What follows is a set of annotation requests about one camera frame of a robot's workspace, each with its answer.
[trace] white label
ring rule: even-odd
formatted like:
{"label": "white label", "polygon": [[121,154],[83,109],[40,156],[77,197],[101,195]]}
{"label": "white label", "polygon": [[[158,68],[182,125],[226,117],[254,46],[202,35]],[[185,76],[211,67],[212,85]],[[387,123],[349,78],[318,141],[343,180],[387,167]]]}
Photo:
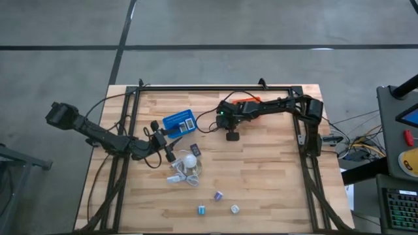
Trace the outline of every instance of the white label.
{"label": "white label", "polygon": [[399,190],[400,194],[417,196],[417,192]]}

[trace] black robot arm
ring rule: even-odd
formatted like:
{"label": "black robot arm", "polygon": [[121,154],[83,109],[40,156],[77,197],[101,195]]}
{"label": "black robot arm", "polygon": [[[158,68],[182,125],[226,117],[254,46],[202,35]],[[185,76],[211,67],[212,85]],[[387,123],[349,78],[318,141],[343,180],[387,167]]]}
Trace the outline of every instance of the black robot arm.
{"label": "black robot arm", "polygon": [[306,124],[304,151],[315,157],[321,153],[322,141],[318,126],[322,120],[322,109],[323,103],[309,95],[266,102],[245,101],[232,104],[221,101],[216,109],[216,123],[218,128],[228,130],[228,141],[238,141],[239,133],[234,130],[240,122],[251,121],[265,114],[289,112]]}
{"label": "black robot arm", "polygon": [[157,121],[151,122],[153,134],[148,133],[149,141],[144,141],[134,136],[113,134],[80,115],[75,106],[65,103],[54,102],[52,109],[45,118],[46,122],[54,127],[62,130],[73,129],[85,135],[88,137],[87,142],[89,144],[100,143],[103,149],[112,155],[130,155],[133,160],[141,160],[163,149],[166,152],[168,162],[171,163],[176,160],[171,151],[180,139],[167,145],[164,136],[168,132],[159,129]]}

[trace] monitor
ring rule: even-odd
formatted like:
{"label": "monitor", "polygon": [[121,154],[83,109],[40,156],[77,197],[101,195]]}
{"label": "monitor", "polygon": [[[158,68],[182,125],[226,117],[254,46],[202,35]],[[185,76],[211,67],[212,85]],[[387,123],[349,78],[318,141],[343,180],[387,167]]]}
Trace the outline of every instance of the monitor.
{"label": "monitor", "polygon": [[418,127],[418,103],[397,115],[395,120],[412,127]]}

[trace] yellow label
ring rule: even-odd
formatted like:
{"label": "yellow label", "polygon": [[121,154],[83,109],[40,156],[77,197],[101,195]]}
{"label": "yellow label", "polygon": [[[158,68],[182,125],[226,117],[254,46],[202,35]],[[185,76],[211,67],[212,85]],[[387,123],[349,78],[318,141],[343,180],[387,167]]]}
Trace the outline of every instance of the yellow label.
{"label": "yellow label", "polygon": [[418,177],[418,148],[401,153],[399,164],[406,173]]}

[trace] small purple box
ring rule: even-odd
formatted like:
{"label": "small purple box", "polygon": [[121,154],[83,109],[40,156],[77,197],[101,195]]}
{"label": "small purple box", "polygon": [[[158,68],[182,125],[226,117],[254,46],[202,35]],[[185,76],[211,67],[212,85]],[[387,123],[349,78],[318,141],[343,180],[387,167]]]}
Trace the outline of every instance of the small purple box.
{"label": "small purple box", "polygon": [[218,191],[215,193],[215,197],[214,197],[215,201],[221,200],[222,197],[223,197],[223,194],[221,192]]}

